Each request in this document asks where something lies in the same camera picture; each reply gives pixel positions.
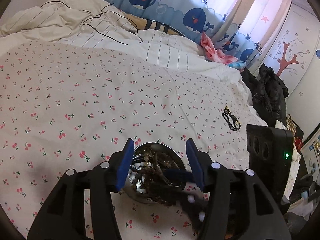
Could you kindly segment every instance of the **star decal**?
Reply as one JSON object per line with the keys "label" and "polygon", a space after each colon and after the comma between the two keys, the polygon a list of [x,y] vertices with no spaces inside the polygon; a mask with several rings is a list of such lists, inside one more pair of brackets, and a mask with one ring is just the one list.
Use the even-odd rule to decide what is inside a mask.
{"label": "star decal", "polygon": [[265,16],[262,17],[261,20],[264,21],[265,23],[267,23],[269,21],[268,17],[265,17]]}

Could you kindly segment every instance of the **black speaker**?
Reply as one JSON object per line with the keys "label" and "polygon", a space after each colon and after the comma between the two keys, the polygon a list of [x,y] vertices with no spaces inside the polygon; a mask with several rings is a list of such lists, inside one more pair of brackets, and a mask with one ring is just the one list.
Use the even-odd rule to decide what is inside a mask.
{"label": "black speaker", "polygon": [[292,151],[291,131],[247,125],[249,169],[253,170],[280,205],[288,181]]}

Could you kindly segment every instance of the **striped pillow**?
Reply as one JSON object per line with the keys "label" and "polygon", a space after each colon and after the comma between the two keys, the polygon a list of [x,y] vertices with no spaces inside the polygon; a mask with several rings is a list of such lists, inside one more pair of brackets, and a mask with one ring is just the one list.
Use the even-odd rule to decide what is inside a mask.
{"label": "striped pillow", "polygon": [[137,16],[134,16],[132,14],[129,13],[124,13],[124,16],[126,18],[128,18],[130,20],[130,23],[134,26],[134,24],[132,22],[134,22],[137,27],[138,30],[159,30],[161,32],[167,33],[169,35],[179,35],[179,36],[183,36],[185,37],[182,33],[178,32],[177,30],[175,30],[174,28],[170,27],[167,24],[163,24],[161,22],[157,22],[157,21],[153,21],[153,20],[147,20],[147,19],[143,19]]}

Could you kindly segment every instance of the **black cable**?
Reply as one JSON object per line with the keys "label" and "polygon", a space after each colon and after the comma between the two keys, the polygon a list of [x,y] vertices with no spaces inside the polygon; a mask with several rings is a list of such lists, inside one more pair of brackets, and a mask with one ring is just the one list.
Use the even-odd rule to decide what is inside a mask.
{"label": "black cable", "polygon": [[116,12],[113,12],[113,13],[119,15],[119,16],[122,17],[122,18],[126,18],[126,19],[129,20],[129,21],[132,21],[132,22],[134,23],[134,26],[135,26],[136,29],[137,29],[137,34],[135,34],[135,33],[134,33],[134,34],[135,34],[136,36],[138,35],[138,26],[137,26],[137,24],[136,24],[133,20],[131,20],[131,19],[125,17],[125,16],[121,16],[120,14],[118,14],[118,13],[116,13]]}
{"label": "black cable", "polygon": [[50,1],[50,2],[46,2],[46,3],[44,3],[43,5],[41,5],[40,8],[41,8],[42,6],[44,6],[45,4],[51,3],[51,2],[60,2],[60,3],[63,3],[63,4],[64,4],[65,6],[67,6],[68,8],[72,9],[70,6],[66,5],[64,2],[61,2],[61,1]]}
{"label": "black cable", "polygon": [[[64,2],[61,2],[61,1],[50,1],[50,2],[46,2],[46,3],[44,3],[43,5],[41,5],[41,7],[44,6],[45,4],[51,3],[51,2],[60,2],[60,3],[64,4],[65,6],[67,6],[68,8],[72,9],[70,6],[66,5]],[[99,32],[99,31],[97,31],[97,29],[94,28],[92,25],[90,25],[90,24],[88,24],[88,23],[85,23],[85,22],[88,21],[88,20],[100,18],[101,15],[103,14],[103,13],[102,13],[103,9],[106,8],[106,7],[108,7],[108,6],[110,6],[110,5],[113,5],[113,4],[114,4],[114,3],[111,3],[111,4],[108,4],[108,5],[106,5],[105,7],[103,7],[103,8],[101,9],[101,11],[100,11],[100,14],[98,14],[99,17],[91,17],[91,18],[89,18],[89,19],[86,19],[86,20],[82,23],[82,25],[89,25],[89,26],[90,26],[91,28],[93,28],[97,33],[99,33],[99,34],[101,34],[101,35],[103,35],[103,36],[105,36],[105,37],[107,37],[107,38],[110,38],[110,39],[112,39],[112,40],[114,40],[114,41],[116,41],[116,42],[118,42],[118,43],[121,43],[121,44],[124,44],[124,45],[128,45],[128,44],[126,44],[126,43],[117,41],[116,39],[114,39],[114,38],[112,38],[112,37],[110,37],[110,36],[108,36],[108,35],[105,35],[105,34]],[[130,21],[132,21],[132,22],[135,24],[135,27],[136,27],[136,29],[137,29],[137,34],[135,34],[135,33],[134,33],[134,34],[135,34],[135,35],[138,35],[138,27],[137,27],[136,23],[135,23],[133,20],[127,18],[127,17],[124,17],[124,16],[121,16],[121,17],[126,18],[127,20],[130,20]]]}

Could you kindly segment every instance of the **cherry pattern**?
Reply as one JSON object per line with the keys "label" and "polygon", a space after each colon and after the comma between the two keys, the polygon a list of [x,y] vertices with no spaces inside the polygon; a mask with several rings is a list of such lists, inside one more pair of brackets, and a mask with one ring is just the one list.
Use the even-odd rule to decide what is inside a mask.
{"label": "cherry pattern", "polygon": [[[30,41],[0,57],[0,83],[0,203],[7,203],[6,213],[24,236],[66,170],[108,161],[128,138],[135,147],[166,144],[186,166],[185,143],[193,138],[213,161],[246,169],[245,123],[260,124],[237,81],[162,68],[110,49]],[[243,124],[237,132],[221,118],[225,104]],[[200,194],[194,185],[185,190]],[[176,207],[139,204],[123,193],[111,195],[123,239],[182,233],[196,239]],[[84,206],[92,238],[90,205]]]}

